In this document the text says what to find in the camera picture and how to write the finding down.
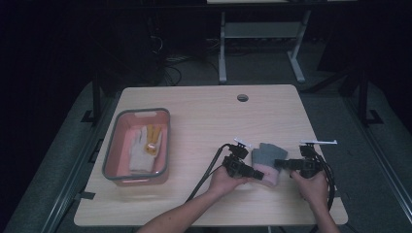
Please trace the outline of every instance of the gray cloth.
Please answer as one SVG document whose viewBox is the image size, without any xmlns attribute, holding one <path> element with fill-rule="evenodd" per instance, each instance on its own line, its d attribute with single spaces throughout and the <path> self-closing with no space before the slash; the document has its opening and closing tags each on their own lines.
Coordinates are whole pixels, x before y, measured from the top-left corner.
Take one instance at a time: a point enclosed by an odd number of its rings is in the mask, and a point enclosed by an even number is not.
<svg viewBox="0 0 412 233">
<path fill-rule="evenodd" d="M 259 149 L 252 150 L 252 164 L 262 164 L 275 168 L 275 159 L 285 159 L 288 152 L 272 144 L 260 143 Z"/>
</svg>

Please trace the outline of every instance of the white cloth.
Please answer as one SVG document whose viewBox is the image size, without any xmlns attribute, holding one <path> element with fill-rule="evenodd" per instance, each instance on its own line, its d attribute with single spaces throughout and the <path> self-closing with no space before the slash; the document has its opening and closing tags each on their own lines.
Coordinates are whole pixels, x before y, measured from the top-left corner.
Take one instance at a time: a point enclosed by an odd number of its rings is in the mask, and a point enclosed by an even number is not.
<svg viewBox="0 0 412 233">
<path fill-rule="evenodd" d="M 155 158 L 160 150 L 161 131 L 158 135 L 156 146 L 156 154 L 151 155 L 145 151 L 147 143 L 148 129 L 144 126 L 136 132 L 135 138 L 132 139 L 130 147 L 130 163 L 129 169 L 132 174 L 150 173 L 155 164 Z"/>
</svg>

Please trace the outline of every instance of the hole in table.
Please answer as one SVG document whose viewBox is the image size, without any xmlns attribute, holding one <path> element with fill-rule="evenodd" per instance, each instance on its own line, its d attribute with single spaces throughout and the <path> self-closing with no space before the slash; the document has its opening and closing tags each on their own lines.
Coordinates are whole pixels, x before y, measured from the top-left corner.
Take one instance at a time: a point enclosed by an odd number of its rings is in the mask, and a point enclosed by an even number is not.
<svg viewBox="0 0 412 233">
<path fill-rule="evenodd" d="M 249 96 L 245 94 L 240 94 L 237 96 L 237 100 L 239 100 L 240 102 L 246 102 L 249 100 Z"/>
</svg>

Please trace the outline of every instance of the person's left hand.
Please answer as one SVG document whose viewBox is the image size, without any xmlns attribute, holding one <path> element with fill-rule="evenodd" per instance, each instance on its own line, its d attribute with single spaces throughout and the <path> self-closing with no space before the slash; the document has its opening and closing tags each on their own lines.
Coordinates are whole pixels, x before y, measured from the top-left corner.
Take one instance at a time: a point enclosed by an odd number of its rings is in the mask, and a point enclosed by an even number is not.
<svg viewBox="0 0 412 233">
<path fill-rule="evenodd" d="M 227 195 L 234 190 L 238 185 L 247 183 L 248 178 L 232 178 L 222 166 L 218 168 L 212 176 L 208 192 L 218 195 L 219 198 Z"/>
</svg>

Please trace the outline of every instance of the person's right hand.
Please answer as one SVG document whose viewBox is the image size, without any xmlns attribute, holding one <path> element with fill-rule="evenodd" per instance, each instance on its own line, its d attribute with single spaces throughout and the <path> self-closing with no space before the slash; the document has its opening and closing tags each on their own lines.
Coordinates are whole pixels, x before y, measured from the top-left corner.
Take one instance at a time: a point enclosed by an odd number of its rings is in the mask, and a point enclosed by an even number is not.
<svg viewBox="0 0 412 233">
<path fill-rule="evenodd" d="M 327 208 L 328 185 L 324 171 L 309 179 L 302 178 L 296 171 L 291 171 L 291 176 L 297 182 L 300 195 L 309 202 L 312 210 Z"/>
</svg>

